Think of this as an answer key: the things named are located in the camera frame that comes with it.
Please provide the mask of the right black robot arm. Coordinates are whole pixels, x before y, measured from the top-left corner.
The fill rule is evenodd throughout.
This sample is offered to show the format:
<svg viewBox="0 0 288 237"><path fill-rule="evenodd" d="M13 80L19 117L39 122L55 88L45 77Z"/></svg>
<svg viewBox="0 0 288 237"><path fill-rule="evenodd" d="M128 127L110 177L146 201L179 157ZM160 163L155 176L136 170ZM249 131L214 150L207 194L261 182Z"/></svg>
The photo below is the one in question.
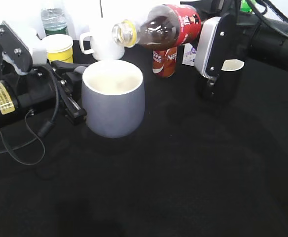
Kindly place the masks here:
<svg viewBox="0 0 288 237"><path fill-rule="evenodd" d="M260 4L272 9L279 20L266 18L252 1L248 1L252 12L242 11L238 0L182 1L154 7L143 21L108 26L98 21L86 35L101 43L138 44L154 51L190 43L196 49L199 96L225 104L234 98L240 77L223 69L228 60L251 57L288 71L288 18L270 1Z"/></svg>

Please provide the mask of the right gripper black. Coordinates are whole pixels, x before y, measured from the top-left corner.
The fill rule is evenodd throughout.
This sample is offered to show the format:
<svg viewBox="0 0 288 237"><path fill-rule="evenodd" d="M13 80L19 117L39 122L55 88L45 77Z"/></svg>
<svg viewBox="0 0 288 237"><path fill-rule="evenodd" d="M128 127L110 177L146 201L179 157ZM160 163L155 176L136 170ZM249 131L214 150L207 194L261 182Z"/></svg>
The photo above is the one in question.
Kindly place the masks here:
<svg viewBox="0 0 288 237"><path fill-rule="evenodd" d="M258 59L258 53L253 43L260 28L260 22L253 14L240 11L239 0L183 0L180 3L196 8L201 17L202 26L206 20L212 17L222 17L226 13L233 14L236 17L236 31L225 60L238 59L246 61L248 58ZM192 42L196 50L199 37L200 34Z"/></svg>

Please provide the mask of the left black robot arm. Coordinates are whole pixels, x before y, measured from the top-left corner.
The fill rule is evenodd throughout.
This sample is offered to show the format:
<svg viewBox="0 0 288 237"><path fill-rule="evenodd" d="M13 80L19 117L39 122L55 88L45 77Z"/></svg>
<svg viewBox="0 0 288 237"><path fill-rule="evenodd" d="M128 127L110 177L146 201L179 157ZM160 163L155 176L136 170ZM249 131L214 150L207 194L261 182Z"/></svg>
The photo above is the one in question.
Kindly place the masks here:
<svg viewBox="0 0 288 237"><path fill-rule="evenodd" d="M0 128L21 120L33 109L37 113L58 105L58 112L72 124L84 121L81 97L82 74L87 64L61 61L34 67L25 75L3 61L0 78Z"/></svg>

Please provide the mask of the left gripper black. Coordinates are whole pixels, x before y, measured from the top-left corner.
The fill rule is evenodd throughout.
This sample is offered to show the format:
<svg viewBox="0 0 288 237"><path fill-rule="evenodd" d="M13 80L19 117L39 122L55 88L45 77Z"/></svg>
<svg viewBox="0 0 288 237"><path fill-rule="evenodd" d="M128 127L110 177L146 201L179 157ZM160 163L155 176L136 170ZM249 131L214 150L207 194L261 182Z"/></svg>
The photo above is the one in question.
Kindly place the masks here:
<svg viewBox="0 0 288 237"><path fill-rule="evenodd" d="M27 75L13 74L13 103L18 113L33 109L41 112L55 107L73 124L85 121L87 112L78 105L82 72L78 67L90 64L52 61L50 65L33 68Z"/></svg>

